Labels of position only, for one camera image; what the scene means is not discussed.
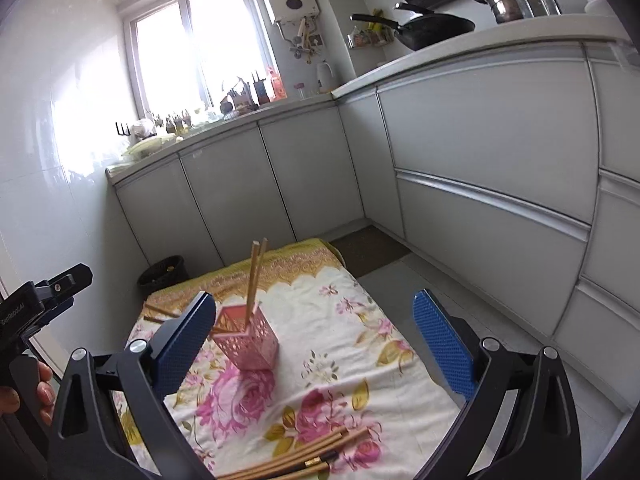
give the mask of blue textured pad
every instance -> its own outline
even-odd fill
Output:
[[[424,290],[415,295],[414,320],[451,389],[471,400],[477,386],[473,358]]]
[[[216,301],[201,293],[178,319],[165,321],[158,329],[152,347],[157,336],[162,338],[161,330],[174,331],[152,366],[152,387],[158,399],[178,391],[215,321]]]

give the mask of wok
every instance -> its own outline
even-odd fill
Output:
[[[391,27],[398,41],[411,50],[420,50],[439,41],[471,32],[476,28],[476,24],[471,20],[460,18],[453,14],[434,12],[425,7],[412,4],[397,4],[396,9],[411,10],[422,14],[422,16],[418,16],[404,25],[386,18],[369,16],[368,14],[353,14],[351,19],[354,22],[382,23],[387,27]]]

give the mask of trash can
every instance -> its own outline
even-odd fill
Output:
[[[184,258],[182,256],[169,256],[161,262],[153,264],[138,278],[138,286],[145,298],[155,292],[177,285],[189,279]]]

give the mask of human hand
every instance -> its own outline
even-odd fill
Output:
[[[53,418],[54,401],[56,400],[56,394],[49,384],[53,377],[53,372],[46,364],[38,362],[38,373],[40,375],[40,383],[36,389],[36,394],[42,404],[40,417],[47,426],[50,426]],[[15,413],[18,408],[20,408],[18,393],[7,386],[0,386],[0,416],[4,413]]]

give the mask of pan handle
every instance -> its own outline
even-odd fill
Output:
[[[434,14],[434,11],[431,9],[421,7],[420,5],[406,4],[404,2],[396,4],[394,8],[396,10],[410,10],[411,12],[417,12],[418,14]]]
[[[380,18],[378,16],[370,16],[369,14],[352,14],[352,22],[369,22],[369,23],[382,23],[387,27],[391,27],[394,30],[401,30],[400,23],[388,20],[386,18]]]

